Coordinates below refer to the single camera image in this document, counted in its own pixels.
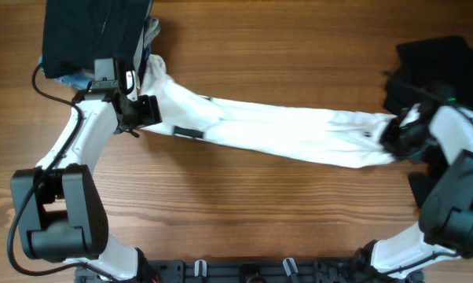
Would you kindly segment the white Puma t-shirt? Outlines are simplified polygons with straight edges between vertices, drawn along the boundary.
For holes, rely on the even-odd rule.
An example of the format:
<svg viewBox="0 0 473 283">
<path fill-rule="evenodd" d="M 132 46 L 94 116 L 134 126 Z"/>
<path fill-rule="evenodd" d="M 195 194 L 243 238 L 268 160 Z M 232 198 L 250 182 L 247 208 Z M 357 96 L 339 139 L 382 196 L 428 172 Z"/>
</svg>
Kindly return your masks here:
<svg viewBox="0 0 473 283">
<path fill-rule="evenodd" d="M 176 83 L 159 55 L 147 60 L 141 93 L 158 101 L 162 121 L 146 128 L 157 134 L 349 168 L 395 160 L 380 144 L 383 131 L 394 118 L 389 114 L 202 96 Z"/>
</svg>

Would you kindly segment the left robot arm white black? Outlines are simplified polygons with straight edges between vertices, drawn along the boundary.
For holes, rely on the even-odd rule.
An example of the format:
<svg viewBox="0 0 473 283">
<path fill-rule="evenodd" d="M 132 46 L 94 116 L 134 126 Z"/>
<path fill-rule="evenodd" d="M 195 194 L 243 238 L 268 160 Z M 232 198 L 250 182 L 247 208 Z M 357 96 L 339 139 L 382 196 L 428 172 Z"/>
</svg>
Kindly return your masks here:
<svg viewBox="0 0 473 283">
<path fill-rule="evenodd" d="M 41 277 L 71 268 L 110 282 L 158 282 L 139 248 L 113 237 L 93 179 L 95 165 L 114 134 L 161 120 L 156 97 L 105 91 L 77 94 L 71 118 L 51 151 L 10 183 L 15 215 L 6 251 L 12 268 Z"/>
</svg>

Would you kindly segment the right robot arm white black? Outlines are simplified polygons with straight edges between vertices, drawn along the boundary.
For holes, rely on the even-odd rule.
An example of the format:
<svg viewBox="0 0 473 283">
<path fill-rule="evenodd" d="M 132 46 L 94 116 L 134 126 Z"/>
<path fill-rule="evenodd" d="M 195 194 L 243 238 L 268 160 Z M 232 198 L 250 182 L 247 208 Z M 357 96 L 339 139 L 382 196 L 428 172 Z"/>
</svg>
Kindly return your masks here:
<svg viewBox="0 0 473 283">
<path fill-rule="evenodd" d="M 473 257 L 473 112 L 442 106 L 428 128 L 449 166 L 418 222 L 375 243 L 370 264 L 388 277 L 403 279 L 442 260 Z"/>
</svg>

